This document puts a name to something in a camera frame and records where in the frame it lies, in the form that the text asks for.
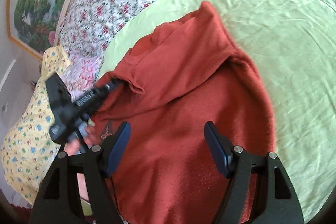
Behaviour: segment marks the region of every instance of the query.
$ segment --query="blue gripper pad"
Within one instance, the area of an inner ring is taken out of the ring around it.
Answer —
[[[112,140],[114,145],[112,145],[112,149],[108,155],[108,163],[105,169],[107,177],[110,177],[114,172],[116,172],[130,137],[131,126],[128,122],[123,122],[117,129],[115,135],[107,137],[107,139],[114,138],[114,140]]]
[[[207,122],[204,125],[204,138],[208,144],[218,172],[229,179],[231,177],[231,148],[233,147],[230,140],[226,136],[219,134],[213,122]]]

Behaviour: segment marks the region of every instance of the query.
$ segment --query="yellow patterned pillowcase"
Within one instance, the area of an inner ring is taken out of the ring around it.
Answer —
[[[30,204],[34,203],[41,180],[53,162],[59,145],[49,136],[54,121],[45,80],[70,65],[62,46],[52,47],[43,56],[41,78],[22,118],[6,135],[1,147],[5,179]]]

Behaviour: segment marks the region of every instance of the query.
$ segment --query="floral pillow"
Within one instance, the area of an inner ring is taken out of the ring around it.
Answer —
[[[41,77],[30,103],[1,146],[5,179],[30,204],[34,203],[41,180],[59,149],[59,145],[53,143],[49,135],[54,116],[45,80],[55,72],[63,73],[69,65],[68,54],[62,46],[45,51]]]
[[[61,79],[74,99],[94,87],[102,58],[72,54],[69,60],[72,63],[61,75]]]

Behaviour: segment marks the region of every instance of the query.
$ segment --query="wall outlet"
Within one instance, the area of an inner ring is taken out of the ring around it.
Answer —
[[[3,106],[2,106],[2,111],[1,111],[1,116],[4,117],[5,113],[8,111],[8,103],[6,102]]]

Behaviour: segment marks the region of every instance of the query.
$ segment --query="green bedsheet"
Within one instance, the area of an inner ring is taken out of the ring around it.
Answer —
[[[100,76],[128,48],[203,0],[157,0],[128,22],[105,53]],[[298,194],[305,222],[336,181],[336,0],[207,0],[253,59],[272,99],[277,153]]]

